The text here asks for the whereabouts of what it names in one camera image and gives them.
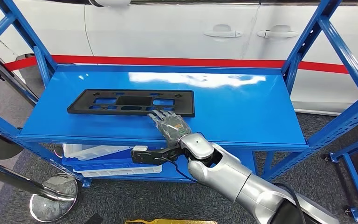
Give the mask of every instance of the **robotic arm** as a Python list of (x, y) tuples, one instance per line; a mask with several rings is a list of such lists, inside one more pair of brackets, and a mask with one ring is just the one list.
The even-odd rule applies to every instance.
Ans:
[(184, 154), (189, 159), (189, 172), (197, 182), (240, 204), (260, 224), (339, 223), (333, 214), (305, 196), (291, 195), (252, 174), (237, 157), (221, 146), (208, 142), (199, 133), (192, 133), (179, 115), (153, 112), (149, 116), (167, 139), (169, 148), (160, 151), (133, 150), (134, 162), (158, 165), (174, 161)]

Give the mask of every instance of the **white car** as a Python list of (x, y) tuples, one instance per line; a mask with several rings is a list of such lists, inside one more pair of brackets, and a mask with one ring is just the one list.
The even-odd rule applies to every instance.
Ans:
[[(211, 0), (14, 0), (51, 54), (285, 60), (318, 2)], [(358, 2), (332, 23), (358, 59)], [(11, 26), (5, 62), (32, 53)], [(341, 64), (323, 33), (303, 61)], [(337, 115), (358, 99), (348, 74), (299, 70), (296, 111)]]

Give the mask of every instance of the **black pole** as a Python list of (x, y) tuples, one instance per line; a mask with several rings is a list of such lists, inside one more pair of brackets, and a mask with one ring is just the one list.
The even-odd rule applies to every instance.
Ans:
[(6, 167), (0, 165), (0, 181), (10, 184), (14, 187), (20, 188), (32, 194), (39, 195), (53, 201), (74, 201), (75, 198), (70, 195), (66, 195), (57, 192), (51, 188), (43, 186), (42, 184), (35, 182), (29, 178), (26, 178)]

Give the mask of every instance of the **black license plate bracket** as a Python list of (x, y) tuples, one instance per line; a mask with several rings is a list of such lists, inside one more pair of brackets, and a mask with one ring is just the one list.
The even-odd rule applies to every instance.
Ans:
[(174, 111), (194, 117), (192, 90), (85, 89), (68, 107), (68, 113), (147, 115), (152, 110)]

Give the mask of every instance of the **chrome base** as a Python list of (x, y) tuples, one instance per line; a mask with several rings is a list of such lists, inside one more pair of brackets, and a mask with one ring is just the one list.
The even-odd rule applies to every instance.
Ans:
[(51, 201), (39, 195), (32, 195), (29, 202), (32, 217), (43, 223), (53, 222), (65, 216), (75, 205), (78, 194), (77, 182), (67, 174), (56, 174), (42, 184), (74, 198), (73, 201), (69, 202)]
[(58, 158), (62, 159), (62, 156), (64, 155), (64, 149), (61, 143), (53, 143), (53, 151)]

